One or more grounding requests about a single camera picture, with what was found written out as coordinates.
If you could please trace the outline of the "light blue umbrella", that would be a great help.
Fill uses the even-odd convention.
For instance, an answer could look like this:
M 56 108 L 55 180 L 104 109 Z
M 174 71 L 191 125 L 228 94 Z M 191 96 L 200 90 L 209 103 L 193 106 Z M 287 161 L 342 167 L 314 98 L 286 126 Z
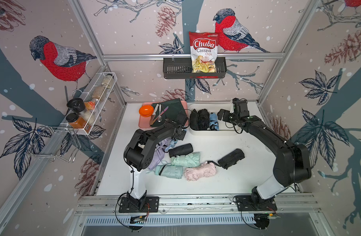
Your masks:
M 174 148 L 177 142 L 178 142 L 177 139 L 171 139 L 168 143 L 168 148 Z

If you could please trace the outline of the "blue patterned umbrella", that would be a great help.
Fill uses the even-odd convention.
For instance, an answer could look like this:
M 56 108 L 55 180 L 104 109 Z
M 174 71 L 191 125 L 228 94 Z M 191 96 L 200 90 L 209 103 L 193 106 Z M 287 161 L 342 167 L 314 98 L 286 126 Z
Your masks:
M 209 129 L 211 131 L 219 130 L 218 117 L 216 113 L 210 113 L 209 115 Z

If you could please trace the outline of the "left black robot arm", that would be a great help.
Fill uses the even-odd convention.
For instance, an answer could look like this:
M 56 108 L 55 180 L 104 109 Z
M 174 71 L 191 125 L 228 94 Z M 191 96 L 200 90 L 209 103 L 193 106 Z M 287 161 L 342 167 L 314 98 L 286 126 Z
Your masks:
M 163 125 L 155 129 L 135 131 L 123 153 L 123 159 L 130 167 L 132 175 L 128 199 L 139 202 L 146 198 L 145 170 L 152 162 L 157 145 L 167 138 L 183 140 L 187 121 L 188 116 L 179 113 L 175 120 L 167 119 Z

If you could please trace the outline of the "black cased compact umbrella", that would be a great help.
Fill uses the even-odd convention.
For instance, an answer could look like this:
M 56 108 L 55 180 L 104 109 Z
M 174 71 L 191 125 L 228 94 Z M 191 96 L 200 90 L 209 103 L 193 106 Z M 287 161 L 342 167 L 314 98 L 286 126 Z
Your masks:
M 191 144 L 181 145 L 168 151 L 169 157 L 188 155 L 193 152 L 193 146 Z

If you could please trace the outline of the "lavender folded umbrella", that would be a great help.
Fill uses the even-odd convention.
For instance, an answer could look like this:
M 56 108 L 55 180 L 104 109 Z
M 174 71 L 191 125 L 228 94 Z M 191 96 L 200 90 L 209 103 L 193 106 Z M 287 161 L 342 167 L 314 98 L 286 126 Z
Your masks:
M 163 160 L 163 158 L 165 157 L 165 153 L 167 153 L 171 148 L 170 144 L 171 138 L 166 138 L 156 145 L 152 161 L 147 167 L 148 170 L 154 170 L 154 168 Z

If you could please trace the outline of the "mint green folded umbrella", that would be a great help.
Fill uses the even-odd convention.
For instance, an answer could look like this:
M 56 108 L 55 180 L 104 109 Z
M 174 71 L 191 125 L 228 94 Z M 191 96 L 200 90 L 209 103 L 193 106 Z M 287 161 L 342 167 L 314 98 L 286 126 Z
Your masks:
M 182 166 L 185 168 L 195 168 L 200 166 L 200 153 L 190 153 L 187 155 L 176 155 L 171 157 L 171 164 L 175 166 Z

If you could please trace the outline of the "black sleeved umbrella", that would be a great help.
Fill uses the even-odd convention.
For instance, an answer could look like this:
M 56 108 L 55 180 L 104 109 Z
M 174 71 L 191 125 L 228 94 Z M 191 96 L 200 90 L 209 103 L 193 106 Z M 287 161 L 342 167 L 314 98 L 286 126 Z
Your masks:
M 212 163 L 215 166 L 221 167 L 223 169 L 228 169 L 229 167 L 235 165 L 239 160 L 242 160 L 245 158 L 245 154 L 241 149 L 236 148 L 229 154 L 225 155 L 221 159 L 219 159 L 217 162 L 214 161 L 207 161 L 208 164 Z

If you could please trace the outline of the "pink folded umbrella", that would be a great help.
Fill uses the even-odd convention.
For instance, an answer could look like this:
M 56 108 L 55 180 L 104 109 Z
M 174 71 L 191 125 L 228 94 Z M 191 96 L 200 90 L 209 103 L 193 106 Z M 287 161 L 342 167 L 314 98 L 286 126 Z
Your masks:
M 201 178 L 209 178 L 216 175 L 217 170 L 213 163 L 205 162 L 199 167 L 186 168 L 184 176 L 188 181 L 197 181 Z

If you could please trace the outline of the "iridescent ornate butter knife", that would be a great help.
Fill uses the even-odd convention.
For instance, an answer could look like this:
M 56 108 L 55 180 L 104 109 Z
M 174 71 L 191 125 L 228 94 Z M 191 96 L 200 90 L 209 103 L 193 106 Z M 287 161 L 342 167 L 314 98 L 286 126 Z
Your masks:
M 168 108 L 169 108 L 169 107 L 167 106 L 167 107 L 161 112 L 161 116 L 168 110 Z

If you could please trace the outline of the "dark green cloth napkin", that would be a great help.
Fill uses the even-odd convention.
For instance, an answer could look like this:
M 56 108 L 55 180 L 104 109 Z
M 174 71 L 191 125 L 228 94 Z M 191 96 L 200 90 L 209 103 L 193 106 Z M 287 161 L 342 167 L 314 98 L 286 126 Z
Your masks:
M 168 100 L 168 101 L 164 101 L 164 102 L 160 102 L 158 103 L 159 105 L 162 105 L 162 111 L 168 106 L 168 110 L 162 115 L 162 122 L 155 122 L 154 124 L 151 125 L 151 127 L 159 127 L 160 125 L 164 124 L 166 121 L 173 121 L 178 113 L 183 113 L 187 115 L 187 112 L 185 111 L 185 109 L 183 108 L 182 104 L 181 104 L 181 100 L 178 99 L 173 99 L 173 100 Z M 156 119 L 158 117 L 159 114 L 159 109 L 156 112 L 155 118 Z

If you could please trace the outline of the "black lidded spice jar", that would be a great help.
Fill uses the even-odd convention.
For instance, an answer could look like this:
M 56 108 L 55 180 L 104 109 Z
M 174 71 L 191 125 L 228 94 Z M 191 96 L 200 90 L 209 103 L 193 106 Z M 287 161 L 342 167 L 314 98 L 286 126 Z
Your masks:
M 86 110 L 84 100 L 81 98 L 73 98 L 66 105 L 75 113 L 84 113 Z

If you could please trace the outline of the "orange spice jar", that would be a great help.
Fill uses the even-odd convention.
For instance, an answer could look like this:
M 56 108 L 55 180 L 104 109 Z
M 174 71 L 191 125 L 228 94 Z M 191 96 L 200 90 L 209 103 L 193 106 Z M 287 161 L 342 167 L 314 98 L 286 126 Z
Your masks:
M 68 124 L 74 129 L 83 129 L 87 126 L 87 122 L 77 113 L 70 113 L 65 117 Z

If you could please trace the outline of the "mint green strapped umbrella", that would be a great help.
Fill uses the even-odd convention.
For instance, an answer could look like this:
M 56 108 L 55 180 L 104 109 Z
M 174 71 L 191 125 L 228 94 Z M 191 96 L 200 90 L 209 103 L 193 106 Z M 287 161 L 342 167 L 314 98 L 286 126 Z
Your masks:
M 181 179 L 183 175 L 183 167 L 175 165 L 158 165 L 156 166 L 154 172 L 157 176 L 171 179 Z

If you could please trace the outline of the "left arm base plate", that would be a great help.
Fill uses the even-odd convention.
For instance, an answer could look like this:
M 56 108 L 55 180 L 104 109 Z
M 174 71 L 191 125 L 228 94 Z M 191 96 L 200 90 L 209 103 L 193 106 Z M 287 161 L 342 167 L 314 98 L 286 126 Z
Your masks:
M 143 196 L 141 199 L 135 199 L 131 196 L 122 197 L 118 204 L 119 213 L 137 213 L 137 212 L 158 212 L 159 197 Z

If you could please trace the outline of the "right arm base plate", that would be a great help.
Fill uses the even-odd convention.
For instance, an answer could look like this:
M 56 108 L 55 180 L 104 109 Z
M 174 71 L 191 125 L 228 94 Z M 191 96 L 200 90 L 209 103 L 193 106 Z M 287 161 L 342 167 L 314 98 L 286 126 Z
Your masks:
M 238 211 L 277 211 L 274 198 L 253 200 L 251 195 L 236 195 L 233 197 Z

